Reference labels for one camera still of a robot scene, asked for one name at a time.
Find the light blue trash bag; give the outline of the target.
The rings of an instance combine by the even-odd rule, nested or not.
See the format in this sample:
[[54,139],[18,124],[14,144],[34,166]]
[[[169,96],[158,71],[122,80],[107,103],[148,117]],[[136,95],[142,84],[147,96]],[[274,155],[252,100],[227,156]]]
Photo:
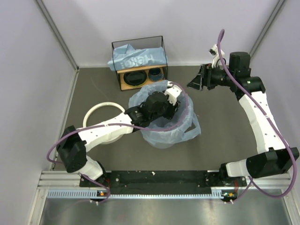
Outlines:
[[107,64],[112,71],[166,65],[167,56],[163,47],[135,49],[132,45],[126,44],[114,49],[112,58]]
[[145,141],[155,148],[166,149],[174,144],[189,141],[201,134],[192,99],[182,91],[182,88],[171,81],[165,80],[143,86],[129,99],[128,107],[140,105],[155,91],[175,94],[177,103],[180,105],[171,120],[160,117],[150,123],[148,126],[150,131],[141,130]]

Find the white grey trash bin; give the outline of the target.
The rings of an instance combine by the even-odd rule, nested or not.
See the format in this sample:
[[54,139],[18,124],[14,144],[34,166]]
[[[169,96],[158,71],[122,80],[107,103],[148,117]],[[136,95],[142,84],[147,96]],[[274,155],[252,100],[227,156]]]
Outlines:
[[185,130],[175,128],[167,131],[142,131],[144,140],[154,148],[167,149],[182,141]]

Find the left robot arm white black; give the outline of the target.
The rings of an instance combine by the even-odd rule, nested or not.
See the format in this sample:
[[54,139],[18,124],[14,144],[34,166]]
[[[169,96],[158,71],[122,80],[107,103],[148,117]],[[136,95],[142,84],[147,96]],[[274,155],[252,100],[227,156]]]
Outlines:
[[87,156],[87,152],[122,135],[147,128],[158,118],[172,119],[180,106],[179,96],[178,90],[155,91],[139,105],[110,120],[82,129],[67,127],[62,141],[56,147],[66,171],[79,172],[89,177],[96,186],[103,185],[106,182],[106,172],[99,162]]

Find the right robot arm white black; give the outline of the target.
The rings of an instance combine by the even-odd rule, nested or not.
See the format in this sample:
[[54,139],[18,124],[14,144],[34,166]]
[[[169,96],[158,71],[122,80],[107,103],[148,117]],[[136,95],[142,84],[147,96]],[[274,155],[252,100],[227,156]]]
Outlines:
[[223,185],[231,185],[236,177],[251,176],[252,178],[268,177],[288,172],[292,160],[271,127],[268,118],[273,116],[267,102],[265,86],[260,77],[252,77],[250,55],[247,52],[230,53],[228,69],[235,80],[250,94],[247,96],[227,75],[220,63],[216,50],[210,50],[212,63],[202,64],[196,77],[188,83],[188,87],[211,90],[216,86],[226,86],[235,94],[244,109],[250,126],[255,135],[257,154],[244,160],[223,163],[220,167],[219,181]]

